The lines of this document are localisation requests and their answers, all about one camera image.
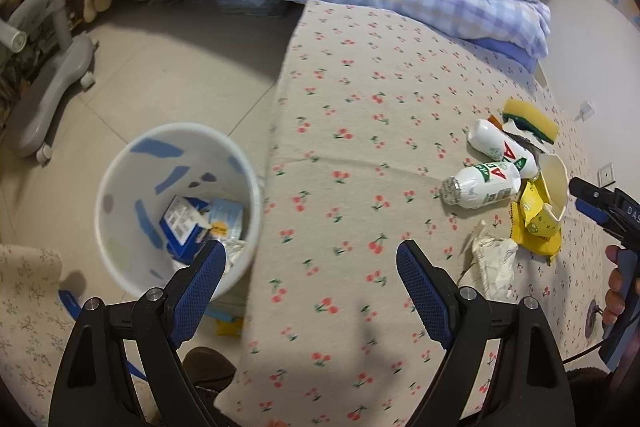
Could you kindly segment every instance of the white crumpled paper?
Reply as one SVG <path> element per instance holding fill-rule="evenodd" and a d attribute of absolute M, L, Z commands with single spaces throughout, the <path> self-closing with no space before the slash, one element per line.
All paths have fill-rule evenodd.
<path fill-rule="evenodd" d="M 480 220 L 466 240 L 463 252 L 471 249 L 473 261 L 458 286 L 472 286 L 485 299 L 513 301 L 513 261 L 518 245 L 513 239 L 495 237 Z"/>

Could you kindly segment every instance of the white trash bin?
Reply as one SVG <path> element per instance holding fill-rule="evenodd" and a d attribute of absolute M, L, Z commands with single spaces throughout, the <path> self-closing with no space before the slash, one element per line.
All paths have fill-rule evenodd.
<path fill-rule="evenodd" d="M 170 123 L 129 143 L 111 162 L 98 189 L 95 236 L 102 260 L 120 286 L 139 298 L 164 287 L 177 263 L 166 251 L 159 221 L 176 195 L 238 201 L 248 214 L 246 245 L 222 277 L 212 300 L 244 275 L 262 227 L 258 178 L 240 148 L 196 123 Z"/>

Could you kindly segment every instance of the floor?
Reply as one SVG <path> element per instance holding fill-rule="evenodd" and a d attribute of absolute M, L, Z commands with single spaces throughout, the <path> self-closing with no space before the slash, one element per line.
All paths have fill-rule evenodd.
<path fill-rule="evenodd" d="M 61 286 L 81 302 L 132 300 L 108 275 L 94 237 L 103 172 L 142 132 L 194 121 L 228 134 L 264 175 L 274 84 L 299 15 L 272 20 L 224 16 L 206 1 L 117 0 L 90 31 L 100 42 L 97 84 L 69 90 L 54 119 L 49 164 L 0 145 L 0 241 L 58 250 Z M 205 317 L 196 343 L 234 359 L 238 341 L 214 332 Z"/>

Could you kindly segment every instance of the wall socket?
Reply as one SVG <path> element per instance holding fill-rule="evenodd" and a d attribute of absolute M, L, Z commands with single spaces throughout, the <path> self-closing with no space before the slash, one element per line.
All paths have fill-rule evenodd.
<path fill-rule="evenodd" d="M 598 185 L 600 188 L 609 187 L 616 182 L 613 174 L 613 163 L 607 163 L 604 167 L 598 169 Z"/>

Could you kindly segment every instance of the white plastic bottle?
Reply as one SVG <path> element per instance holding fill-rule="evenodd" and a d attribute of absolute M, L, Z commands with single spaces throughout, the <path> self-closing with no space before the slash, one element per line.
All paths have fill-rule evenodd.
<path fill-rule="evenodd" d="M 524 179 L 536 178 L 540 172 L 533 155 L 488 120 L 476 120 L 466 139 L 471 147 L 495 161 L 513 163 Z"/>
<path fill-rule="evenodd" d="M 520 173 L 513 163 L 481 163 L 465 167 L 442 182 L 440 195 L 446 204 L 480 208 L 511 198 L 520 190 Z"/>

